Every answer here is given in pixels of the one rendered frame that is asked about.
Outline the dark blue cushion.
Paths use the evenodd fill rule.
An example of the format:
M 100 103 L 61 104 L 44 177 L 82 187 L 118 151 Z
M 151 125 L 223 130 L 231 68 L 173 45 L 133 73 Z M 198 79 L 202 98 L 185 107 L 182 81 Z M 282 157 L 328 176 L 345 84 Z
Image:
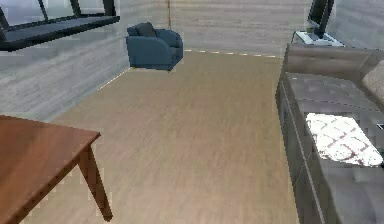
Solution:
M 138 24 L 136 31 L 139 36 L 156 37 L 156 30 L 150 22 Z

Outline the grey brown sofa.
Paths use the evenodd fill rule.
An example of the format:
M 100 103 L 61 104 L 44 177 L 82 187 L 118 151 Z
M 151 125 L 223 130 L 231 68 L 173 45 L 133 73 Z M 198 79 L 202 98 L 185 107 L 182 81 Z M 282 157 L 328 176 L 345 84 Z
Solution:
M 364 167 L 322 159 L 305 118 L 354 118 L 384 158 L 384 110 L 362 85 L 384 52 L 291 43 L 275 94 L 300 224 L 384 224 L 384 163 Z

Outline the white television stand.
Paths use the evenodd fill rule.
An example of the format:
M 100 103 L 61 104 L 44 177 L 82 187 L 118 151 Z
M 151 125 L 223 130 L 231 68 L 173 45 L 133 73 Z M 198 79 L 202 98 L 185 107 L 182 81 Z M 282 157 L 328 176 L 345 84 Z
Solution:
M 296 44 L 344 47 L 343 43 L 330 36 L 328 33 L 325 33 L 323 37 L 320 38 L 314 33 L 309 33 L 306 31 L 295 31 L 293 33 L 291 42 Z

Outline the white patterned pillow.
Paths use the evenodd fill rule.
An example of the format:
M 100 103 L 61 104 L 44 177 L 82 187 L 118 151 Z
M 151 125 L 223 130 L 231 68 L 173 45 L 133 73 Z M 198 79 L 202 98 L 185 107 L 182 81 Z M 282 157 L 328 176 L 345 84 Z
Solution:
M 354 118 L 308 113 L 305 121 L 322 159 L 364 167 L 384 163 L 379 150 Z

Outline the black television set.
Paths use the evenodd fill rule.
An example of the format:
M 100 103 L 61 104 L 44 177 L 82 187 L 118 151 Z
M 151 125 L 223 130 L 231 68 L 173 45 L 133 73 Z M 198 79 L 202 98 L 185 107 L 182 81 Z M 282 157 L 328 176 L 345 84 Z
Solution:
M 314 27 L 314 33 L 322 38 L 328 24 L 334 0 L 312 0 L 307 21 Z

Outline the black framed window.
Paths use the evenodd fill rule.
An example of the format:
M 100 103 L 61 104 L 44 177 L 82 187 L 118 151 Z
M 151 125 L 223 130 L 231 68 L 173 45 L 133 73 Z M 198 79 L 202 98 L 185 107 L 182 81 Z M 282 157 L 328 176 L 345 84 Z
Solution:
M 0 0 L 0 51 L 116 23 L 115 0 Z

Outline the brown wooden table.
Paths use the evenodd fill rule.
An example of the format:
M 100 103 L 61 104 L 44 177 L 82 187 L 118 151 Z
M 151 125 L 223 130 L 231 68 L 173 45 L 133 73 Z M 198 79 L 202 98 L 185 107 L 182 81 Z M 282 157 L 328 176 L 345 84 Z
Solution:
M 105 221 L 112 211 L 92 150 L 96 131 L 0 115 L 0 224 L 19 224 L 79 167 Z

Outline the beige sofa cushion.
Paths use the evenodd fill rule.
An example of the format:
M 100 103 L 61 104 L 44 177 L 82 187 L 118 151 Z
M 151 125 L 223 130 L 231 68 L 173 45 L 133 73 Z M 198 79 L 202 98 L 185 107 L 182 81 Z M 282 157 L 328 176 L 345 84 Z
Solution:
M 365 68 L 362 85 L 368 97 L 384 110 L 384 60 Z

